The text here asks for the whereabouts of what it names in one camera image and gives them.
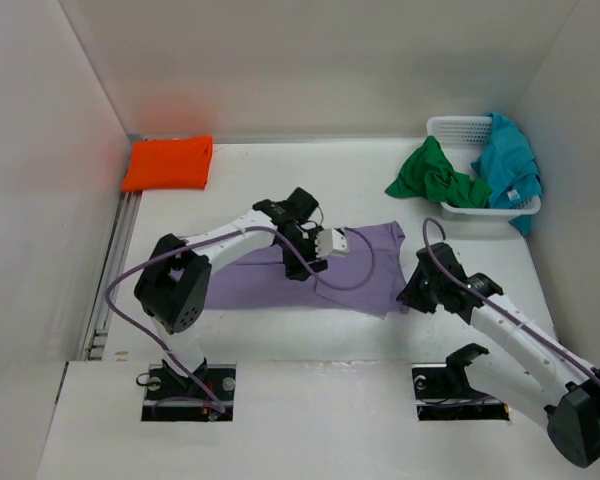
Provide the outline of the lavender t shirt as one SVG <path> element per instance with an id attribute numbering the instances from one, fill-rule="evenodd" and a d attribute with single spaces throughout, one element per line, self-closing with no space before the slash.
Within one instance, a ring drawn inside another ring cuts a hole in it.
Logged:
<path id="1" fill-rule="evenodd" d="M 330 283 L 351 286 L 334 290 L 311 277 L 304 282 L 285 277 L 282 250 L 274 245 L 253 251 L 214 274 L 205 307 L 209 310 L 314 308 L 353 310 L 384 317 L 401 310 L 398 294 L 406 281 L 400 265 L 405 234 L 397 222 L 348 231 L 350 253 L 330 256 L 320 276 Z"/>

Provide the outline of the orange t shirt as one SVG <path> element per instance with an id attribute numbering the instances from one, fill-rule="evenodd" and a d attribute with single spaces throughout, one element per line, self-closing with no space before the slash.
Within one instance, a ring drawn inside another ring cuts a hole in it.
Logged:
<path id="1" fill-rule="evenodd" d="M 211 136 L 136 142 L 121 191 L 204 190 L 213 150 Z"/>

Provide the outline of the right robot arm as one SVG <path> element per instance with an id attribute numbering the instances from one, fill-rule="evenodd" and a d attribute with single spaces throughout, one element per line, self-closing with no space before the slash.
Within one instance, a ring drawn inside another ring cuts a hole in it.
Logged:
<path id="1" fill-rule="evenodd" d="M 547 335 L 487 275 L 467 275 L 448 244 L 422 248 L 417 259 L 398 301 L 421 313 L 443 308 L 517 364 L 510 367 L 488 348 L 469 343 L 446 357 L 422 397 L 492 396 L 544 430 L 571 464 L 587 468 L 599 460 L 600 369 Z"/>

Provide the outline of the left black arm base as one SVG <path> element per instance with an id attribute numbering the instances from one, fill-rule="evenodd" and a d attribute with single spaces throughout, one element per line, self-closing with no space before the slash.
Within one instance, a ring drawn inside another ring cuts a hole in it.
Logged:
<path id="1" fill-rule="evenodd" d="M 143 389 L 142 422 L 231 422 L 237 386 L 235 365 L 202 365 L 195 374 L 224 407 L 215 410 L 212 398 L 189 378 L 180 378 L 165 362 L 151 365 L 136 377 Z"/>

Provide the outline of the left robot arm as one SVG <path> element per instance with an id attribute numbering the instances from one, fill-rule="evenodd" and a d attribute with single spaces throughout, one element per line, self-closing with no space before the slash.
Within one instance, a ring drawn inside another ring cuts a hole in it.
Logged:
<path id="1" fill-rule="evenodd" d="M 285 278 L 307 280 L 307 266 L 324 271 L 328 262 L 317 256 L 315 246 L 322 228 L 303 228 L 318 209 L 319 202 L 311 194 L 296 188 L 287 199 L 261 200 L 210 232 L 190 239 L 173 234 L 159 239 L 151 257 L 175 255 L 145 267 L 134 296 L 167 345 L 165 361 L 173 369 L 169 383 L 180 397 L 194 398 L 204 387 L 199 367 L 205 357 L 192 326 L 204 310 L 211 276 L 244 255 L 273 245 L 282 249 Z"/>

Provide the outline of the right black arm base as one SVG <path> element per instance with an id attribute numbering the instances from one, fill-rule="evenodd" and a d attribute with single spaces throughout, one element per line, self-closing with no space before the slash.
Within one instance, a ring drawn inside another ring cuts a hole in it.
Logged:
<path id="1" fill-rule="evenodd" d="M 468 344 L 442 363 L 415 363 L 411 376 L 419 421 L 509 421 L 509 407 L 470 386 L 466 368 L 489 350 Z"/>

